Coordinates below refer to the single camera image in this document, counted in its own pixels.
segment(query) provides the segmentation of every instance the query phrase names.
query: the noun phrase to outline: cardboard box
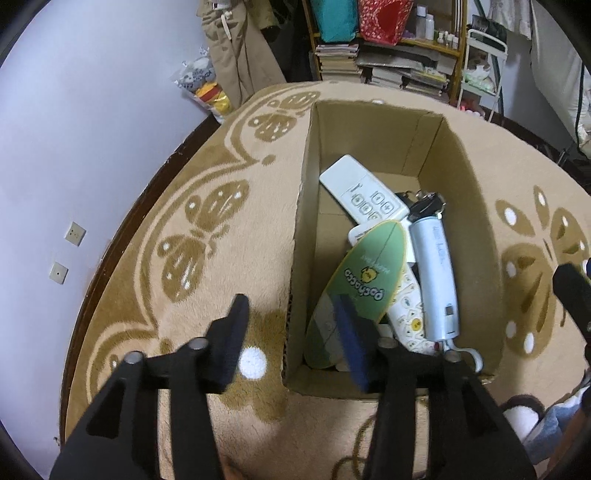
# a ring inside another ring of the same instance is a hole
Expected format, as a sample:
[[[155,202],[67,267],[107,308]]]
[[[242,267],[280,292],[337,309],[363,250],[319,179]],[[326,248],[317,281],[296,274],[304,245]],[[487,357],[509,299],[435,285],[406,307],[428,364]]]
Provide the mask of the cardboard box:
[[[456,279],[461,335],[456,343],[483,356],[483,374],[499,367],[506,321],[499,255],[480,187],[443,115],[368,102],[327,100],[313,106],[298,200],[291,306],[283,379],[301,394],[364,398],[346,372],[304,362],[306,327],[355,225],[319,184],[319,175],[350,154],[393,192],[439,192]]]

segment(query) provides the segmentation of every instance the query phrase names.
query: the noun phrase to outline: red bag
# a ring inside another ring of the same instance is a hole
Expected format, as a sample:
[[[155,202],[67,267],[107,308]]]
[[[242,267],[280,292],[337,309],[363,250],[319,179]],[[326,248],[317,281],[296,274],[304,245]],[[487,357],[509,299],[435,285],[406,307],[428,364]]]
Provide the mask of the red bag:
[[[364,40],[396,45],[413,0],[359,0],[359,31]]]

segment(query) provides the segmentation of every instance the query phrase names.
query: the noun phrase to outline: green paddle fan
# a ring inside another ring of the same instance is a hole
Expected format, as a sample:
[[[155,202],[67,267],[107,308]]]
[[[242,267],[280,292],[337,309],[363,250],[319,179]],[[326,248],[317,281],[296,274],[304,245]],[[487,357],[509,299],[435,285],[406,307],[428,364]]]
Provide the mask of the green paddle fan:
[[[348,295],[360,316],[378,323],[394,299],[405,253],[404,230],[394,220],[376,225],[349,251],[310,319],[304,345],[304,358],[310,368],[329,368],[343,359],[331,298]]]

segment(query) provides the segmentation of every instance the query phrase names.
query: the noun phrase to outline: metal screw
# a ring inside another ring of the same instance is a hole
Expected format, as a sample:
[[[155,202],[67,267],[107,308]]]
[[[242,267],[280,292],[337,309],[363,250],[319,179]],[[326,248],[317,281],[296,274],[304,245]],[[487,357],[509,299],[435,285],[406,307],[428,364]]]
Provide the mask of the metal screw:
[[[382,348],[396,348],[398,346],[398,342],[390,337],[382,337],[378,339],[378,346]]]
[[[189,348],[191,350],[203,350],[209,345],[209,342],[204,337],[197,337],[189,341]]]
[[[458,352],[456,352],[455,350],[448,350],[447,352],[445,352],[443,354],[443,358],[453,364],[456,364],[462,360],[462,357],[460,356],[460,354]]]
[[[142,358],[144,358],[144,354],[142,352],[137,352],[137,351],[133,351],[133,352],[129,352],[127,353],[123,360],[125,361],[126,364],[136,364],[137,362],[140,362],[142,360]]]

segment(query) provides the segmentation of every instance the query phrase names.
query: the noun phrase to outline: stack of books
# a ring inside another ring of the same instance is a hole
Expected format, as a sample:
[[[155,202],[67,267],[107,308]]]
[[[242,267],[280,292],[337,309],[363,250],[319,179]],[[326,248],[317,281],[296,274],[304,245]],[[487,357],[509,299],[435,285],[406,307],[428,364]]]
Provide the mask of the stack of books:
[[[355,64],[358,44],[322,44],[316,47],[323,80],[342,80],[359,83],[361,69]]]
[[[356,63],[372,70],[370,83],[387,88],[402,89],[448,102],[449,79],[438,71],[434,61],[410,58],[404,51],[367,49],[359,53]]]

